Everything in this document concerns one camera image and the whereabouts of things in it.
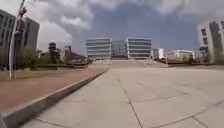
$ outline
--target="street lamp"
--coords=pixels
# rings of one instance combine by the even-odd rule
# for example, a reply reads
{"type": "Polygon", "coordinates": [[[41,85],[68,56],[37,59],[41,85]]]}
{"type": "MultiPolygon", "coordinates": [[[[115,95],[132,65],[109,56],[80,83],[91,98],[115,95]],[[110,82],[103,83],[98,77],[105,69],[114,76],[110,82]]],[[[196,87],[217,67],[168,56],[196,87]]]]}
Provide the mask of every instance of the street lamp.
{"type": "Polygon", "coordinates": [[[17,16],[16,16],[16,20],[15,20],[15,23],[14,23],[14,27],[13,27],[13,30],[12,30],[12,38],[11,38],[11,41],[10,41],[10,49],[9,49],[9,77],[10,79],[14,79],[15,77],[15,74],[14,74],[14,69],[13,69],[13,61],[14,61],[14,45],[15,45],[15,34],[16,34],[16,28],[17,28],[17,20],[19,19],[20,17],[20,13],[21,13],[21,10],[24,6],[24,3],[25,3],[25,0],[22,0],[21,4],[20,4],[20,7],[19,7],[19,10],[18,10],[18,13],[17,13],[17,16]]]}

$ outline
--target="distant building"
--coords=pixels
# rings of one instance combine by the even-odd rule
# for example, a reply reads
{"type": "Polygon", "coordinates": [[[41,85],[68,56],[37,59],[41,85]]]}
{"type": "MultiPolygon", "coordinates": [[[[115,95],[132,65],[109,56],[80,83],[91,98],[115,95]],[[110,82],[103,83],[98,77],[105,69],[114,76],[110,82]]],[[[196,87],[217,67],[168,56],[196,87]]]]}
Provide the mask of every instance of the distant building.
{"type": "Polygon", "coordinates": [[[113,40],[112,41],[112,54],[111,57],[114,59],[127,58],[127,48],[124,40],[113,40]]]}
{"type": "Polygon", "coordinates": [[[88,58],[92,59],[149,59],[151,57],[151,40],[127,38],[112,41],[92,39],[86,41],[88,58]]]}
{"type": "Polygon", "coordinates": [[[127,38],[128,59],[151,58],[151,40],[144,38],[127,38]]]}
{"type": "MultiPolygon", "coordinates": [[[[15,16],[0,9],[0,47],[4,51],[0,54],[4,55],[3,63],[8,65],[10,41],[12,30],[15,23],[15,16]]],[[[22,63],[22,52],[25,47],[29,47],[36,52],[37,38],[39,32],[39,24],[30,18],[18,20],[17,33],[15,35],[15,60],[14,63],[22,63]]]]}
{"type": "Polygon", "coordinates": [[[154,48],[151,55],[153,59],[162,59],[164,58],[164,50],[162,48],[154,48]]]}
{"type": "Polygon", "coordinates": [[[110,59],[112,39],[99,38],[86,41],[87,56],[91,59],[110,59]]]}
{"type": "Polygon", "coordinates": [[[85,56],[79,55],[77,53],[73,53],[71,50],[71,46],[65,46],[63,50],[60,52],[60,60],[64,64],[71,64],[71,61],[75,60],[84,60],[86,59],[85,56]]]}
{"type": "Polygon", "coordinates": [[[198,26],[200,46],[207,48],[210,63],[224,63],[224,20],[198,26]]]}
{"type": "Polygon", "coordinates": [[[166,53],[169,60],[188,61],[190,58],[195,59],[194,51],[188,50],[174,50],[166,53]]]}

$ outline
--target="blue sky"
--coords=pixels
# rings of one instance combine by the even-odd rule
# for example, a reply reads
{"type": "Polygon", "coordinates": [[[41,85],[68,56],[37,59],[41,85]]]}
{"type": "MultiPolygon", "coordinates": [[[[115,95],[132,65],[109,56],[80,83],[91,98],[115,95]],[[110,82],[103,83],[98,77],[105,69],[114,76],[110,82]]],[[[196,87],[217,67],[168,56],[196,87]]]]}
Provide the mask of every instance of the blue sky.
{"type": "MultiPolygon", "coordinates": [[[[15,15],[18,0],[0,0],[15,15]]],[[[40,23],[38,48],[49,42],[85,53],[85,40],[150,38],[166,51],[196,49],[197,25],[224,19],[223,0],[27,0],[26,16],[40,23]]]]}

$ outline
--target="paved plaza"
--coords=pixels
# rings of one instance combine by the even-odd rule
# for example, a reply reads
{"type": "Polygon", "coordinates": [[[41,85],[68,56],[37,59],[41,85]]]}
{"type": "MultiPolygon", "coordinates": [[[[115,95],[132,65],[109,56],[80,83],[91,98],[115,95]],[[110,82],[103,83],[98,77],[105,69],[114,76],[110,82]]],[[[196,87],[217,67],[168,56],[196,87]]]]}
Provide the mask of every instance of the paved plaza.
{"type": "Polygon", "coordinates": [[[110,69],[21,128],[224,128],[224,71],[110,69]]]}

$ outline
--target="curb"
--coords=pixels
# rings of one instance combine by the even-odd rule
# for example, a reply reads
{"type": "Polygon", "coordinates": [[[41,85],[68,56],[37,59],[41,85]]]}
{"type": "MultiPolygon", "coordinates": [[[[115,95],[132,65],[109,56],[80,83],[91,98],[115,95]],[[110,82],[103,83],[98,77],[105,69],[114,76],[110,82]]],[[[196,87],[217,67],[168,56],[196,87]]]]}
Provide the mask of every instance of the curb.
{"type": "Polygon", "coordinates": [[[62,89],[56,90],[53,93],[47,94],[40,98],[34,99],[28,103],[22,104],[7,112],[2,113],[2,120],[7,128],[17,128],[29,121],[32,117],[37,116],[39,113],[54,105],[64,97],[75,92],[77,89],[88,84],[108,70],[103,71],[97,75],[93,75],[85,80],[80,80],[76,83],[70,84],[62,89]]]}

